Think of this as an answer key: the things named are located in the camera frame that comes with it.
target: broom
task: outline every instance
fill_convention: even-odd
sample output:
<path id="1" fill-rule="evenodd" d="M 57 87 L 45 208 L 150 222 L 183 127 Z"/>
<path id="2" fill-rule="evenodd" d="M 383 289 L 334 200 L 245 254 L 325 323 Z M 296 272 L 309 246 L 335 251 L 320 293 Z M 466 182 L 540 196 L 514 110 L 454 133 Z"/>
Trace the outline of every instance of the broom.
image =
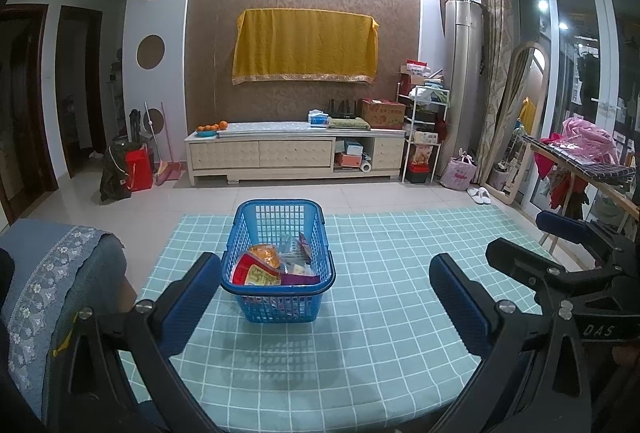
<path id="1" fill-rule="evenodd" d="M 146 119 L 149 121 L 149 129 L 151 130 L 151 135 L 153 135 L 154 142 L 156 143 L 156 151 L 158 152 L 158 159 L 160 160 L 160 165 L 158 166 L 158 173 L 157 173 L 158 177 L 156 177 L 156 186 L 159 186 L 161 184 L 158 183 L 158 178 L 160 178 L 160 175 L 164 173 L 164 170 L 166 169 L 166 162 L 164 162 L 162 160 L 162 157 L 160 156 L 160 147 L 158 146 L 158 140 L 156 140 L 156 132 L 154 131 L 154 122 L 151 120 L 151 116 L 149 115 L 149 107 L 146 105 L 146 101 L 145 101 L 145 111 L 146 111 Z"/>
<path id="2" fill-rule="evenodd" d="M 169 162 L 165 163 L 165 168 L 162 174 L 158 172 L 156 178 L 156 185 L 161 186 L 166 180 L 177 180 L 180 178 L 180 162 L 174 162 L 174 154 L 171 151 L 171 139 L 169 139 L 169 127 L 166 122 L 166 114 L 164 113 L 164 104 L 160 103 L 160 109 L 162 110 L 162 118 L 164 118 L 164 132 L 166 133 L 166 144 L 169 148 Z"/>

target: metal screw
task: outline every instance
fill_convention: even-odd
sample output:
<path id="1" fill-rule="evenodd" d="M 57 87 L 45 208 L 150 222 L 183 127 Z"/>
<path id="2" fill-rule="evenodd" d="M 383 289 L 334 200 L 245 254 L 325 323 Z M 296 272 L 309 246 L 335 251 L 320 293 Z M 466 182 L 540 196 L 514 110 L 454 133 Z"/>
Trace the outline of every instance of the metal screw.
<path id="1" fill-rule="evenodd" d="M 516 304 L 508 299 L 503 299 L 498 301 L 498 308 L 500 308 L 500 310 L 505 314 L 513 314 L 516 311 Z"/>
<path id="2" fill-rule="evenodd" d="M 151 299 L 141 299 L 134 306 L 136 312 L 140 314 L 148 314 L 154 308 L 154 302 Z"/>
<path id="3" fill-rule="evenodd" d="M 94 311 L 89 307 L 84 307 L 78 312 L 78 317 L 84 321 L 94 315 Z"/>
<path id="4" fill-rule="evenodd" d="M 568 321 L 568 320 L 569 320 L 569 319 L 571 319 L 571 318 L 572 318 L 572 316 L 573 316 L 573 314 L 571 314 L 571 310 L 569 310 L 568 308 L 564 308 L 564 307 L 561 307 L 561 308 L 558 310 L 558 315 L 559 315 L 562 319 L 564 319 L 565 321 Z"/>

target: blue plastic basket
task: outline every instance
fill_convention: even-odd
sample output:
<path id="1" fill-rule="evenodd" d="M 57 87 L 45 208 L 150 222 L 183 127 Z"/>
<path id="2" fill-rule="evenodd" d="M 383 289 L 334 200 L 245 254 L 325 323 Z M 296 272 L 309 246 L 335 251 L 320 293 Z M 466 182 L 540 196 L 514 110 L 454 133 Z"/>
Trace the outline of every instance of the blue plastic basket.
<path id="1" fill-rule="evenodd" d="M 311 267 L 320 283 L 305 286 L 248 286 L 231 283 L 231 270 L 249 246 L 278 244 L 284 235 L 304 233 L 311 248 Z M 223 288 L 238 296 L 252 323 L 308 323 L 316 319 L 322 293 L 335 280 L 334 260 L 324 229 L 322 209 L 310 200 L 249 200 L 236 211 L 222 257 Z"/>

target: white slippers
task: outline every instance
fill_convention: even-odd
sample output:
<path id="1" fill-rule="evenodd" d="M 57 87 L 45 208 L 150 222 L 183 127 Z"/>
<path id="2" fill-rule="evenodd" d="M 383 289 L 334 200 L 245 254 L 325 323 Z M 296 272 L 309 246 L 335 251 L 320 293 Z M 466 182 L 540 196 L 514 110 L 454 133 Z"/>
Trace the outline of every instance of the white slippers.
<path id="1" fill-rule="evenodd" d="M 466 193 L 471 196 L 471 199 L 479 205 L 490 205 L 491 197 L 489 192 L 485 188 L 468 188 Z"/>
<path id="2" fill-rule="evenodd" d="M 491 205 L 491 197 L 489 196 L 489 191 L 487 191 L 485 188 L 480 188 L 479 189 L 479 193 L 480 194 L 480 198 L 482 198 L 482 203 L 485 206 L 490 206 Z"/>

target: white metal shelf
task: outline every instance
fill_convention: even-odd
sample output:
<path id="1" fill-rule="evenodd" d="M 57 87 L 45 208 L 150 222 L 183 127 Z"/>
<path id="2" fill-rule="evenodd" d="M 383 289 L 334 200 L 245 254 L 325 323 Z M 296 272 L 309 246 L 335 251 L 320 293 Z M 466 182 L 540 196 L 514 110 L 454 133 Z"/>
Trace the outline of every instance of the white metal shelf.
<path id="1" fill-rule="evenodd" d="M 404 119 L 405 119 L 406 121 L 408 121 L 408 122 L 411 122 L 411 117 L 407 117 L 407 116 L 405 115 L 405 116 L 404 116 Z M 415 123 L 415 124 L 430 124 L 431 126 L 435 126 L 435 124 L 436 124 L 435 122 L 427 122 L 427 121 L 424 121 L 424 120 L 415 120 L 415 119 L 414 119 L 414 123 Z"/>
<path id="2" fill-rule="evenodd" d="M 414 88 L 421 88 L 422 90 L 431 90 L 431 91 L 435 91 L 435 92 L 441 92 L 444 93 L 447 96 L 447 102 L 439 102 L 439 101 L 430 101 L 428 104 L 434 104 L 436 106 L 444 106 L 444 114 L 442 116 L 442 119 L 444 122 L 446 122 L 447 120 L 447 111 L 449 109 L 449 99 L 450 99 L 450 92 L 449 90 L 443 90 L 441 88 L 437 88 L 435 86 L 421 86 L 419 84 L 412 84 L 412 87 Z M 425 122 L 422 120 L 416 120 L 415 118 L 415 112 L 416 112 L 416 108 L 418 103 L 416 102 L 415 98 L 411 98 L 408 95 L 401 95 L 400 93 L 400 83 L 398 83 L 398 91 L 396 92 L 397 96 L 398 96 L 398 100 L 403 99 L 403 100 L 408 100 L 413 104 L 413 111 L 412 111 L 412 116 L 411 117 L 407 117 L 406 115 L 404 116 L 404 120 L 408 121 L 411 123 L 411 129 L 409 130 L 409 135 L 412 136 L 414 134 L 414 127 L 416 124 L 428 124 L 430 126 L 435 126 L 435 122 Z M 402 168 L 402 176 L 401 176 L 401 182 L 404 183 L 404 179 L 406 177 L 406 169 L 407 166 L 409 164 L 409 151 L 410 151 L 410 147 L 412 144 L 423 144 L 423 145 L 427 145 L 427 146 L 432 146 L 434 148 L 437 148 L 436 151 L 436 158 L 433 161 L 433 169 L 431 170 L 431 182 L 433 182 L 433 177 L 435 175 L 436 172 L 436 166 L 438 165 L 438 158 L 440 157 L 440 146 L 442 144 L 442 142 L 437 143 L 437 144 L 424 144 L 423 142 L 415 142 L 415 140 L 411 139 L 411 137 L 404 137 L 404 141 L 408 143 L 407 146 L 407 150 L 406 153 L 404 155 L 404 168 Z"/>

